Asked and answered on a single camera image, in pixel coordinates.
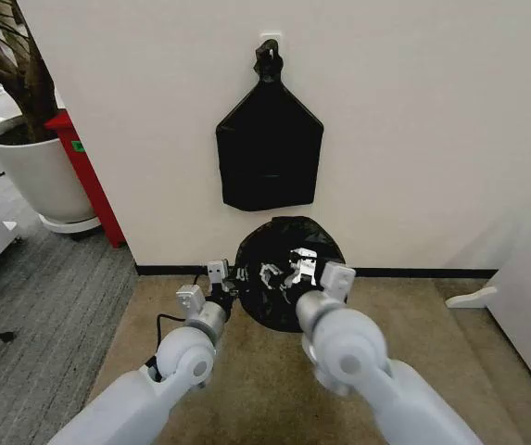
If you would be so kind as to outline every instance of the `white plant pot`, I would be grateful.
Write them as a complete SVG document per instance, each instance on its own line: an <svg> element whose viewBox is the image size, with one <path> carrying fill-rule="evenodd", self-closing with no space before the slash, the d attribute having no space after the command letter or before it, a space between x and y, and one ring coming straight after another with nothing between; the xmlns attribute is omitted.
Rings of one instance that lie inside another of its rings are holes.
<svg viewBox="0 0 531 445"><path fill-rule="evenodd" d="M1 121L0 134L22 122L21 116ZM47 220L63 227L97 220L59 139L25 146L0 145L0 164L31 207L43 217L43 222ZM81 231L45 226L54 232Z"/></svg>

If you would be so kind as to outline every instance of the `potted plant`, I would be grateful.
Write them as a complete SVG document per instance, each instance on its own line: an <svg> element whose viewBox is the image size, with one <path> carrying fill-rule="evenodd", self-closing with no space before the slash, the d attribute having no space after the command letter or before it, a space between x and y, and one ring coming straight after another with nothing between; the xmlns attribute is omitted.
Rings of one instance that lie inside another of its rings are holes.
<svg viewBox="0 0 531 445"><path fill-rule="evenodd" d="M0 83L21 111L0 122L6 174L51 230L98 225L63 146L44 126L57 115L55 86L16 0L0 0Z"/></svg>

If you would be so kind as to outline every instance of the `black cable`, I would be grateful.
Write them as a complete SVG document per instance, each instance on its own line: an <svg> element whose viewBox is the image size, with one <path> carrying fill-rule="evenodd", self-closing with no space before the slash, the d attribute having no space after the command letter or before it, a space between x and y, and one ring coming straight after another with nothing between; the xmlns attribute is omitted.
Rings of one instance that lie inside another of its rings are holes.
<svg viewBox="0 0 531 445"><path fill-rule="evenodd" d="M193 280L193 284L196 285L197 281L199 280L199 277L201 276L201 273L198 273L195 275L195 279ZM156 350L158 350L158 346L160 346L160 341L162 341L162 326L160 325L160 318L168 318L169 320L173 320L174 322L184 322L184 318L175 317L174 315L169 315L167 313L159 313L158 317L156 317L156 331L158 334L158 343L156 345Z"/></svg>

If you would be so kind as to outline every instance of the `floor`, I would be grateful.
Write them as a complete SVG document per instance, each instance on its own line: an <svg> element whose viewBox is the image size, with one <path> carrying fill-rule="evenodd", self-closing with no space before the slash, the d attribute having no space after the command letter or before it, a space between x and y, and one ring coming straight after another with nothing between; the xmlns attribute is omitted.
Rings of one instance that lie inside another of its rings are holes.
<svg viewBox="0 0 531 445"><path fill-rule="evenodd" d="M180 316L174 295L191 279L138 280L90 399L154 353L156 314ZM444 305L484 283L358 278L348 304L379 324L389 355L417 369L486 445L531 445L530 372L486 311ZM166 320L163 332L177 326ZM262 327L238 305L212 377L172 410L158 444L384 443L365 403L315 382L298 335Z"/></svg>
<svg viewBox="0 0 531 445"><path fill-rule="evenodd" d="M135 284L126 248L102 234L76 242L47 232L6 177L0 217L18 221L24 238L0 258L0 330L18 332L0 342L0 443L46 443L87 398L153 354L155 315L177 313L174 293L190 277ZM361 278L349 304L486 444L531 445L529 371L486 311L442 304L482 284ZM165 332L176 326L164 322ZM212 382L177 405L158 443L384 443L361 400L314 382L298 336L261 327L239 307L224 335Z"/></svg>
<svg viewBox="0 0 531 445"><path fill-rule="evenodd" d="M127 248L104 234L48 232L7 177L0 217L22 242L0 257L0 444L43 444L83 406L136 275Z"/></svg>

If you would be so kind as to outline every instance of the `red cabinet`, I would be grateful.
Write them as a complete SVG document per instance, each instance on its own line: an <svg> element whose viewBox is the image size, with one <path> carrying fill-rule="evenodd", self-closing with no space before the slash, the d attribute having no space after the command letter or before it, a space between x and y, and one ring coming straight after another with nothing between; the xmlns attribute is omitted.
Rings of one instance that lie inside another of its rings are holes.
<svg viewBox="0 0 531 445"><path fill-rule="evenodd" d="M98 182L92 164L86 155L80 137L71 123L70 115L64 109L59 112L45 126L57 132L65 152L70 158L73 169L76 171L86 195L92 203L96 216L100 220L110 244L117 248L125 243L125 236L119 227L117 218L113 213L102 186Z"/></svg>

